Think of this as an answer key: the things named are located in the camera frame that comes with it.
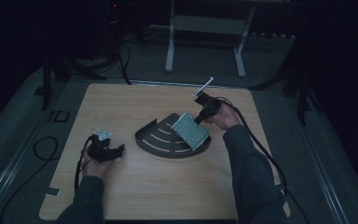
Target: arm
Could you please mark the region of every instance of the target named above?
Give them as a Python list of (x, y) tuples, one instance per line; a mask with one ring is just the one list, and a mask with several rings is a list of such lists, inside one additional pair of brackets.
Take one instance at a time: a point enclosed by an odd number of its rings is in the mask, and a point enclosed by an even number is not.
[(83, 179), (74, 202), (62, 212), (55, 223), (103, 224), (103, 179), (111, 164), (112, 161), (91, 161), (89, 154), (84, 153)]
[(103, 223), (103, 181), (97, 176), (84, 176), (74, 202), (55, 223)]
[(286, 223), (285, 198), (275, 187), (267, 158), (257, 151), (237, 114), (222, 104), (214, 122), (222, 130), (232, 173), (232, 187), (240, 223)]

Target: black cable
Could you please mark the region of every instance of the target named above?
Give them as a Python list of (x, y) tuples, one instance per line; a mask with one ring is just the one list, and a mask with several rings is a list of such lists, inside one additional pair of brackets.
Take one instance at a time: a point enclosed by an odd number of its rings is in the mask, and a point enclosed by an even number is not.
[(123, 78), (127, 82), (127, 84), (132, 85), (132, 83), (130, 82), (130, 80), (129, 80), (128, 76), (127, 76), (127, 66), (129, 65), (129, 61), (130, 61), (131, 49), (130, 49), (130, 47), (128, 47), (125, 44), (123, 44), (123, 46), (127, 48), (128, 52), (129, 52), (129, 56), (127, 57), (127, 61), (124, 64), (120, 53), (118, 54), (118, 60), (120, 61), (120, 65), (121, 65), (121, 70), (119, 70), (119, 71), (123, 75)]
[(90, 159), (89, 161), (86, 161), (86, 163), (84, 163), (84, 165), (80, 168), (80, 172), (84, 169), (84, 167), (87, 166), (87, 164), (89, 164), (91, 161), (93, 161), (94, 159)]
[[(55, 147), (54, 147), (54, 150), (53, 152), (50, 154), (50, 156), (48, 158), (43, 158), (41, 156), (39, 156), (39, 154), (37, 154), (36, 152), (36, 146), (43, 140), (46, 140), (46, 139), (51, 139), (54, 141), (54, 144), (55, 144)], [(43, 168), (45, 168), (49, 162), (51, 161), (56, 161), (56, 160), (59, 160), (60, 157), (56, 157), (56, 158), (53, 158), (55, 153), (57, 152), (57, 149), (58, 149), (58, 141), (55, 137), (51, 137), (51, 136), (47, 136), (47, 137), (43, 137), (39, 140), (37, 140), (35, 143), (34, 143), (34, 147), (33, 147), (33, 150), (34, 150), (34, 154), (36, 155), (36, 157), (39, 159), (39, 160), (42, 160), (42, 161), (45, 161), (45, 163), (39, 167), (39, 169), (36, 170), (36, 172), (34, 172), (24, 183), (22, 183), (22, 185), (16, 189), (16, 191), (10, 196), (10, 198), (7, 200), (7, 202), (5, 203), (5, 206), (3, 207), (2, 209), (2, 212), (0, 214), (0, 224), (4, 223), (4, 216), (5, 216), (5, 211), (8, 207), (8, 205), (10, 204), (10, 202), (13, 200), (13, 198), (20, 192), (20, 190), (22, 190), (22, 188), (24, 188), (28, 182), (30, 182), (37, 174), (39, 174), (39, 172), (41, 170), (43, 170)]]
[(110, 68), (113, 67), (114, 65), (116, 65), (116, 60), (117, 60), (116, 57), (114, 57), (114, 56), (112, 56), (112, 55), (109, 55), (109, 56), (107, 56), (105, 62), (103, 62), (103, 63), (97, 63), (97, 64), (94, 64), (94, 65), (85, 66), (85, 67), (87, 67), (88, 69), (91, 69), (91, 70), (94, 71), (94, 72), (99, 72), (99, 73), (101, 73), (101, 72), (103, 72), (103, 71), (105, 71), (105, 70), (110, 69)]
[(266, 155), (266, 157), (268, 158), (268, 160), (275, 166), (275, 168), (278, 171), (278, 175), (280, 176), (281, 180), (282, 180), (282, 184), (283, 184), (283, 193), (284, 195), (290, 196), (293, 200), (293, 202), (296, 204), (298, 210), (300, 211), (300, 213), (302, 214), (302, 216), (304, 217), (304, 219), (306, 220), (307, 223), (310, 223), (310, 220), (308, 219), (307, 215), (305, 214), (304, 210), (301, 208), (300, 204), (298, 203), (298, 201), (296, 200), (296, 198), (293, 196), (293, 194), (289, 191), (289, 188), (287, 186), (287, 181), (286, 181), (286, 177), (283, 173), (282, 168), (278, 165), (278, 163), (272, 158), (272, 156), (269, 154), (269, 152), (263, 147), (263, 145), (258, 141), (258, 139), (255, 137), (255, 135), (252, 133), (251, 129), (249, 128), (248, 124), (246, 123), (245, 118), (243, 117), (242, 113), (240, 112), (240, 110), (235, 107), (229, 100), (227, 100), (224, 97), (216, 97), (216, 99), (224, 99), (223, 101), (221, 101), (223, 104), (228, 105), (229, 107), (231, 107), (236, 113), (237, 115), (240, 117), (241, 122), (243, 124), (243, 126), (245, 127), (246, 131), (248, 132), (248, 134), (251, 136), (251, 138), (255, 141), (255, 143), (260, 147), (260, 149), (263, 151), (263, 153)]
[(81, 162), (83, 161), (84, 153), (86, 152), (86, 148), (87, 148), (87, 145), (89, 144), (90, 140), (91, 140), (91, 136), (86, 140), (86, 143), (84, 144), (83, 149), (81, 150), (79, 161), (77, 162), (76, 172), (75, 172), (75, 192), (76, 192), (77, 188), (79, 187), (80, 172), (84, 168), (84, 167), (81, 167)]
[(104, 28), (104, 42), (103, 42), (103, 52), (102, 55), (105, 54), (106, 52), (106, 46), (107, 46), (107, 20), (106, 20), (106, 15), (105, 15), (105, 7), (103, 0), (100, 1), (101, 3), (101, 11), (103, 14), (103, 28)]

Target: handheld controller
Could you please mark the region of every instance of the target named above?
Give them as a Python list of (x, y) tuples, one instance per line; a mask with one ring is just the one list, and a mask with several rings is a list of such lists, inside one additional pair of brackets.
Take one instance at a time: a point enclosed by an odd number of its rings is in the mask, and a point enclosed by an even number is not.
[(91, 137), (91, 145), (89, 146), (89, 156), (101, 163), (104, 161), (111, 161), (118, 157), (121, 157), (124, 151), (124, 144), (118, 148), (109, 148), (110, 138), (100, 140), (97, 134), (93, 134)]
[(222, 105), (221, 100), (216, 99), (203, 91), (199, 93), (195, 101), (197, 104), (202, 105), (202, 110), (194, 119), (197, 124), (200, 124), (203, 120), (219, 113), (220, 106)]

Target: person's left hand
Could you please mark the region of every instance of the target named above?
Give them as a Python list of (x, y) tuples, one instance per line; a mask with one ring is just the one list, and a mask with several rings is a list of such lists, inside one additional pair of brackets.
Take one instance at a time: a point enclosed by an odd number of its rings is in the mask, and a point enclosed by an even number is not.
[(93, 175), (100, 177), (103, 180), (113, 161), (104, 161), (99, 163), (89, 156), (89, 153), (87, 153), (88, 150), (89, 148), (86, 148), (86, 152), (84, 153), (84, 160), (82, 163), (82, 167), (84, 166), (82, 170), (83, 176)]

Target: dark background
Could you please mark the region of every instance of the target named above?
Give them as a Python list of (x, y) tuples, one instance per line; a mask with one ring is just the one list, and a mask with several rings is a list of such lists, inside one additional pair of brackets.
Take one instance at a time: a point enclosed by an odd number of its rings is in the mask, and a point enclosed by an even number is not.
[[(127, 6), (131, 8), (129, 22), (133, 18), (144, 25), (169, 23), (170, 1), (128, 2), (132, 4)], [(213, 10), (202, 1), (191, 2), (205, 12)], [(103, 52), (100, 43), (105, 26), (101, 22), (129, 16), (116, 9), (117, 15), (102, 18), (100, 10), (107, 13), (112, 3), (101, 7), (101, 2), (86, 0), (0, 0), (0, 112), (21, 83), (43, 64), (48, 50), (84, 59)], [(251, 32), (297, 36), (287, 60), (310, 74), (309, 84), (358, 174), (358, 1), (247, 4), (257, 5)], [(118, 42), (118, 36), (113, 30), (112, 41)]]

